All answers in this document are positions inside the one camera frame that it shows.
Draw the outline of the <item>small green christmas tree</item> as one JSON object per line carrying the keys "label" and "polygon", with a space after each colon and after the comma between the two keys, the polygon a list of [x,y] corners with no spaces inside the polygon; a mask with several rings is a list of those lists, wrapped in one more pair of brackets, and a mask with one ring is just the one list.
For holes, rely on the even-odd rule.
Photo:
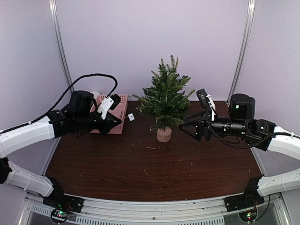
{"label": "small green christmas tree", "polygon": [[190,109],[189,97],[195,92],[194,89],[189,93],[183,90],[191,77],[180,75],[178,65],[179,59],[173,55],[169,64],[161,59],[158,72],[151,71],[151,85],[142,89],[143,95],[132,95],[139,102],[139,113],[155,118],[150,131],[156,132],[157,140],[161,143],[171,140],[173,125],[183,123]]}

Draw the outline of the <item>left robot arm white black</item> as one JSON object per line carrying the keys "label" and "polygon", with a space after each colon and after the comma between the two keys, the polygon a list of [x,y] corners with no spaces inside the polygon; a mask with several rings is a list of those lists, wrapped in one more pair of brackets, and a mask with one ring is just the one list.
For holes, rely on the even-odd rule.
{"label": "left robot arm white black", "polygon": [[40,141],[60,138],[69,133],[81,136],[92,130],[107,135],[121,124],[121,120],[110,113],[121,102],[119,95],[105,97],[97,103],[94,94],[74,91],[69,103],[61,110],[51,110],[35,122],[19,125],[0,133],[0,182],[48,197],[57,208],[67,204],[64,191],[53,178],[40,176],[23,169],[10,161],[8,155]]}

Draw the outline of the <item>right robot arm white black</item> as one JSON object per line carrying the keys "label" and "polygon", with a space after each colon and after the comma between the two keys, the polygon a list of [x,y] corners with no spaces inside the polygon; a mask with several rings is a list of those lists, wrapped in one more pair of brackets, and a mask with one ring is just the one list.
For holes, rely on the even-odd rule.
{"label": "right robot arm white black", "polygon": [[204,89],[197,92],[204,112],[192,115],[179,125],[179,129],[197,141],[216,137],[225,146],[242,149],[237,143],[224,140],[227,136],[240,138],[245,148],[277,152],[294,159],[300,158],[300,137],[277,124],[255,119],[255,99],[246,94],[233,94],[230,98],[228,117],[218,116],[215,103]]}

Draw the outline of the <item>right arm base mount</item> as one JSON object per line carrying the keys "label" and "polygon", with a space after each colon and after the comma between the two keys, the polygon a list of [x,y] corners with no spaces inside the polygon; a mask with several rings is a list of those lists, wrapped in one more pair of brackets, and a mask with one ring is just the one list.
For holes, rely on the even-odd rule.
{"label": "right arm base mount", "polygon": [[258,219],[257,206],[265,202],[263,197],[254,195],[235,195],[224,199],[227,212],[237,211],[242,222],[253,223]]}

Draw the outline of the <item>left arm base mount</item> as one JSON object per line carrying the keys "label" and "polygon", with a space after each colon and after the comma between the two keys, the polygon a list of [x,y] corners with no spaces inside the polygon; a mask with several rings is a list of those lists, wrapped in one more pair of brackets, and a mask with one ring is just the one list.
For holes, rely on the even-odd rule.
{"label": "left arm base mount", "polygon": [[74,213],[80,213],[84,199],[63,193],[51,193],[48,197],[42,196],[43,204],[51,206],[50,219],[55,224],[65,223]]}

